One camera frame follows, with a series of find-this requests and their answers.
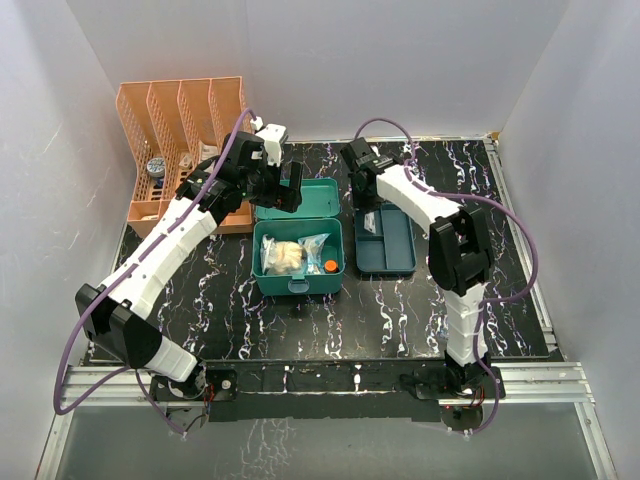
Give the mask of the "beige gauze packet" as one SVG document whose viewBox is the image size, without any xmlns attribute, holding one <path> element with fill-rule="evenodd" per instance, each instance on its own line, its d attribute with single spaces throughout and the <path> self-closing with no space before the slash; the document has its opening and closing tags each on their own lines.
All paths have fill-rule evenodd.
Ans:
<svg viewBox="0 0 640 480">
<path fill-rule="evenodd" d="M 279 266 L 272 275 L 293 274 L 304 267 L 304 250 L 295 242 L 278 241 L 280 248 Z"/>
</svg>

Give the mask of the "brown bottle orange cap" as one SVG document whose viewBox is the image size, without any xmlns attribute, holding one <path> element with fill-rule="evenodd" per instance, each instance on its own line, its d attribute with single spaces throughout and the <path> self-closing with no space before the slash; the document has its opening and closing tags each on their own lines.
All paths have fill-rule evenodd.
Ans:
<svg viewBox="0 0 640 480">
<path fill-rule="evenodd" d="M 339 270 L 339 265 L 335 260 L 328 260 L 324 264 L 324 270 L 326 273 L 336 273 Z"/>
</svg>

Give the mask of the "white blue mask packet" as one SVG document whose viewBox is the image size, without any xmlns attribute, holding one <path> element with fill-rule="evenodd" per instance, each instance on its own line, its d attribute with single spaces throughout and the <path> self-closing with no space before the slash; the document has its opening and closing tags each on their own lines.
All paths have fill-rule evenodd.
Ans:
<svg viewBox="0 0 640 480">
<path fill-rule="evenodd" d="M 262 273 L 275 274 L 276 268 L 279 266 L 280 248 L 279 242 L 273 237 L 264 235 L 260 246 L 260 260 Z"/>
</svg>

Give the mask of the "teal white packet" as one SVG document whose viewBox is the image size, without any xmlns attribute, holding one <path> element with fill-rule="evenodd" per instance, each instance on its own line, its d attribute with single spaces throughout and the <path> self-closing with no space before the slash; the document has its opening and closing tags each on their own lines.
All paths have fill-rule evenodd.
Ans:
<svg viewBox="0 0 640 480">
<path fill-rule="evenodd" d="M 382 230 L 377 212 L 371 211 L 364 214 L 363 228 L 372 235 L 381 234 Z"/>
</svg>

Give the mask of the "dark teal divider tray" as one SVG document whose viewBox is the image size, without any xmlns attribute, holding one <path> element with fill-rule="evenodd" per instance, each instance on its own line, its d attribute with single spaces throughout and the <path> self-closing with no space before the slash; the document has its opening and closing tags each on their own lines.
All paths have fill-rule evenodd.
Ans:
<svg viewBox="0 0 640 480">
<path fill-rule="evenodd" d="M 381 234 L 363 228 L 365 212 L 354 213 L 356 265 L 363 274 L 409 276 L 416 270 L 416 254 L 411 219 L 392 203 L 380 205 Z"/>
</svg>

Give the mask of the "teal medicine kit box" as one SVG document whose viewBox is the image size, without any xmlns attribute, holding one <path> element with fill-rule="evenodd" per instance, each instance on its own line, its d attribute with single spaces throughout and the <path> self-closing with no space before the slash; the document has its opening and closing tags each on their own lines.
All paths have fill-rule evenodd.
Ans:
<svg viewBox="0 0 640 480">
<path fill-rule="evenodd" d="M 265 296 L 327 295 L 339 292 L 346 266 L 338 184 L 331 178 L 304 179 L 301 184 L 302 203 L 295 213 L 275 208 L 258 207 L 253 232 L 252 273 L 259 290 Z M 277 241 L 298 243 L 306 236 L 329 233 L 322 252 L 326 261 L 335 260 L 336 273 L 305 275 L 303 269 L 293 274 L 264 275 L 260 246 L 264 235 Z"/>
</svg>

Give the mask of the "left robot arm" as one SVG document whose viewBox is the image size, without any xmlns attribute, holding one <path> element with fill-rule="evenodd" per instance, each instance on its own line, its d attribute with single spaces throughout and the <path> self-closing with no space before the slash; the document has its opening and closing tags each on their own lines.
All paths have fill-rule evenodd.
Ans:
<svg viewBox="0 0 640 480">
<path fill-rule="evenodd" d="M 179 185 L 162 218 L 134 253 L 99 287 L 83 285 L 75 301 L 87 338 L 132 369 L 158 375 L 174 394 L 194 399 L 206 387 L 205 365 L 147 319 L 159 294 L 191 252 L 248 201 L 293 213 L 301 204 L 302 167 L 281 182 L 281 125 L 228 135 L 221 155 L 201 162 Z"/>
</svg>

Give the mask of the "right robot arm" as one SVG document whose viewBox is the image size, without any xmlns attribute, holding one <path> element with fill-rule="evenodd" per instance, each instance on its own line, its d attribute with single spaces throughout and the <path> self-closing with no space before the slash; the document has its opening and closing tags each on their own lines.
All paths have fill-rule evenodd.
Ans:
<svg viewBox="0 0 640 480">
<path fill-rule="evenodd" d="M 484 212 L 435 191 L 362 137 L 343 146 L 340 155 L 349 168 L 355 207 L 371 210 L 390 202 L 428 234 L 428 270 L 443 292 L 448 339 L 444 365 L 428 374 L 426 387 L 471 395 L 487 367 L 481 310 L 494 254 Z"/>
</svg>

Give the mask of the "blue cotton swab bag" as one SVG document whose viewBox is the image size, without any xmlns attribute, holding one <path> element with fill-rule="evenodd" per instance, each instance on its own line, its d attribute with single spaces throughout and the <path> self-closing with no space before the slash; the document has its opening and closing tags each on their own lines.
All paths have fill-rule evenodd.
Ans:
<svg viewBox="0 0 640 480">
<path fill-rule="evenodd" d="M 316 234 L 298 239 L 298 244 L 304 250 L 305 275 L 318 275 L 324 272 L 322 252 L 329 233 Z"/>
</svg>

